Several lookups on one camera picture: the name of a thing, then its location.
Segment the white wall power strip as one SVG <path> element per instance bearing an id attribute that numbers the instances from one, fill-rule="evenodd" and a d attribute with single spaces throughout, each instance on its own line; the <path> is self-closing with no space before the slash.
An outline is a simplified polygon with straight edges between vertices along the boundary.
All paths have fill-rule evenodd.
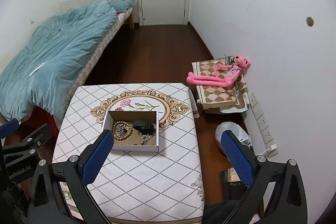
<path id="1" fill-rule="evenodd" d="M 267 149 L 269 146 L 276 144 L 274 137 L 271 133 L 268 120 L 266 119 L 263 108 L 254 93 L 251 93 L 249 95 L 249 102 L 252 108 L 254 118 L 257 122 L 257 126 L 259 128 L 261 137 L 265 144 L 265 149 Z M 276 149 L 276 151 L 273 151 L 269 155 L 265 155 L 265 157 L 273 157 L 277 154 L 278 154 L 278 149 Z"/>

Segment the patterned white tablecloth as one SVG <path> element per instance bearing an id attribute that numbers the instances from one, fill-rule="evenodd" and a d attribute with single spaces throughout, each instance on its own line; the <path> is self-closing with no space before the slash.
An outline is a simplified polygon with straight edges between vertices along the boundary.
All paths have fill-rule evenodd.
<path id="1" fill-rule="evenodd" d="M 190 89 L 181 83 L 80 86 L 60 127 L 53 162 L 92 144 L 105 113 L 155 111 L 157 152 L 110 152 L 88 189 L 113 223 L 201 223 L 204 189 Z"/>

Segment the white cardboard box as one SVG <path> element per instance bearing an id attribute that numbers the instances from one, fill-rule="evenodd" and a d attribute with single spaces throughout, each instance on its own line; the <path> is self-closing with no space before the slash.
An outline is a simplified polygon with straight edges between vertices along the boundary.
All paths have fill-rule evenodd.
<path id="1" fill-rule="evenodd" d="M 144 135 L 133 128 L 134 121 L 147 121 L 154 125 L 153 135 Z M 108 111 L 103 129 L 111 130 L 113 150 L 131 152 L 159 151 L 159 119 L 157 111 Z"/>

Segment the checkered folded mat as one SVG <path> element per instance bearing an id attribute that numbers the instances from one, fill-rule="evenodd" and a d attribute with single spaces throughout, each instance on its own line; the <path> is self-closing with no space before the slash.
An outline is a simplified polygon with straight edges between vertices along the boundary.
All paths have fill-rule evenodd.
<path id="1" fill-rule="evenodd" d="M 215 65 L 230 65 L 233 56 L 192 63 L 193 73 L 197 76 L 213 76 Z M 196 86 L 198 101 L 202 108 L 215 109 L 220 113 L 243 113 L 248 110 L 248 89 L 243 75 L 240 75 L 231 88 L 216 86 Z"/>

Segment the white charger plug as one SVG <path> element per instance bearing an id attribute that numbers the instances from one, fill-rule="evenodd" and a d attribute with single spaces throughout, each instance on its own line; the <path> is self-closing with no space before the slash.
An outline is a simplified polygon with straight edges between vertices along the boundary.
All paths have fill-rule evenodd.
<path id="1" fill-rule="evenodd" d="M 269 155 L 270 153 L 272 153 L 273 151 L 276 151 L 277 149 L 277 145 L 276 144 L 273 144 L 271 146 L 269 146 L 263 153 L 262 155 Z"/>

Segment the black wristband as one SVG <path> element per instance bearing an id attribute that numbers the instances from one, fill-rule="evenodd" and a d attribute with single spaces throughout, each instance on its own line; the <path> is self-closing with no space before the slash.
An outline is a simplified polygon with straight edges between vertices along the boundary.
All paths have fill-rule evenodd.
<path id="1" fill-rule="evenodd" d="M 155 132 L 154 125 L 147 121 L 134 121 L 133 128 L 144 135 L 153 135 Z"/>

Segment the pink panther plush toy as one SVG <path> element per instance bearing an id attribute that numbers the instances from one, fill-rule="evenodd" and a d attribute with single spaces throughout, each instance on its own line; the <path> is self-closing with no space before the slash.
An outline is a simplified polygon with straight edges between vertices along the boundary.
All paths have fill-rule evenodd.
<path id="1" fill-rule="evenodd" d="M 198 62 L 199 73 L 196 75 L 189 72 L 187 83 L 200 86 L 215 86 L 220 88 L 231 88 L 243 69 L 249 68 L 251 62 L 242 56 L 231 57 L 228 65 L 220 60 Z"/>

